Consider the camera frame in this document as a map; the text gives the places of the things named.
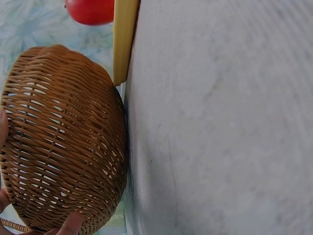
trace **white wall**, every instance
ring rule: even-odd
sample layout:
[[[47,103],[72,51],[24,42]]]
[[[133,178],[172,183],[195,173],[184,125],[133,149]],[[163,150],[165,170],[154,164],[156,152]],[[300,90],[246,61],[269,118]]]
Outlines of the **white wall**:
[[[142,0],[129,230],[312,235],[312,56],[312,0]]]

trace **wicker basket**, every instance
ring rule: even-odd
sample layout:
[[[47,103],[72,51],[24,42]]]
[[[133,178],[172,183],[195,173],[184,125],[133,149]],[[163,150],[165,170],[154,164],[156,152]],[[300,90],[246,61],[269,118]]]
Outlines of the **wicker basket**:
[[[1,104],[9,117],[1,171],[27,228],[2,223],[45,233],[79,211],[80,235],[99,230],[128,169],[124,106],[108,73],[64,46],[34,47],[13,65]]]

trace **hand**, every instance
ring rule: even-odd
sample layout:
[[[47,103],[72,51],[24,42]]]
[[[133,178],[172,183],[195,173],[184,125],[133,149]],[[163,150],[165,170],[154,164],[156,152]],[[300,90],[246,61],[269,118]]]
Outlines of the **hand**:
[[[0,151],[8,135],[8,126],[9,125],[7,115],[3,107],[0,106]],[[4,188],[2,188],[0,191],[0,213],[2,213],[9,204],[10,201],[7,192]],[[77,235],[78,232],[80,231],[82,223],[83,223],[82,215],[79,212],[73,212],[67,217],[62,228],[53,229],[50,232],[46,233],[45,235]],[[14,234],[9,232],[2,225],[0,225],[0,235],[14,235]],[[39,233],[29,232],[21,235],[39,235]]]

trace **floral tablecloth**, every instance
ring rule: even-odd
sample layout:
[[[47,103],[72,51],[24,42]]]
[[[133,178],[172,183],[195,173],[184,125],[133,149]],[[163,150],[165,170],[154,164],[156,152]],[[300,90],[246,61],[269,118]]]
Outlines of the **floral tablecloth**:
[[[112,75],[112,25],[89,27],[74,22],[64,0],[0,1],[0,91],[17,56],[34,46],[63,44],[102,65]],[[2,218],[22,223],[12,206]],[[124,202],[96,235],[126,235]]]

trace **red apple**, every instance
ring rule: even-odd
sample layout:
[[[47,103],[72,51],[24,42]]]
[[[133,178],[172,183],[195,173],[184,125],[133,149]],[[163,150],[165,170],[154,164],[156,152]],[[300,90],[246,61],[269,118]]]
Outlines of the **red apple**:
[[[66,0],[69,15],[78,23],[102,25],[113,22],[114,0]]]

